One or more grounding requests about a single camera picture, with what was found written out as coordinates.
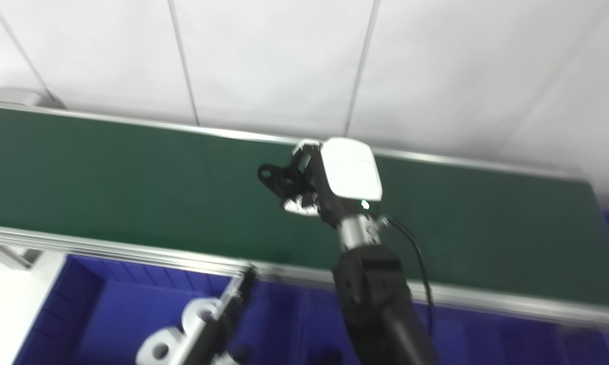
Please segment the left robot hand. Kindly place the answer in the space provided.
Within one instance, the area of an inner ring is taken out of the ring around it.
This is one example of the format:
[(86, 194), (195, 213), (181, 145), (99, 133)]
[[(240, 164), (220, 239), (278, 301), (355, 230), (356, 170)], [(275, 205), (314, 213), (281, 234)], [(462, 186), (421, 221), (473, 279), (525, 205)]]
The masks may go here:
[(228, 340), (235, 334), (245, 306), (252, 296), (256, 281), (256, 267), (249, 264), (232, 277), (210, 319), (187, 335), (170, 364), (246, 364), (253, 354), (244, 345), (227, 349)]

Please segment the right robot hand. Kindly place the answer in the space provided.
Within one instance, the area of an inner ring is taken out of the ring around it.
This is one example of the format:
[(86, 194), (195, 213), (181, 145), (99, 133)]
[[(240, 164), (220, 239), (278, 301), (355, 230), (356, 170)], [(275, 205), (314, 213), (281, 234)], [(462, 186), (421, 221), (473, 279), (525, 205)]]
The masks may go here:
[(294, 148), (289, 168), (304, 178), (304, 187), (282, 199), (289, 213), (318, 216), (337, 227), (346, 218), (378, 211), (383, 187), (369, 145), (351, 138), (303, 139)]

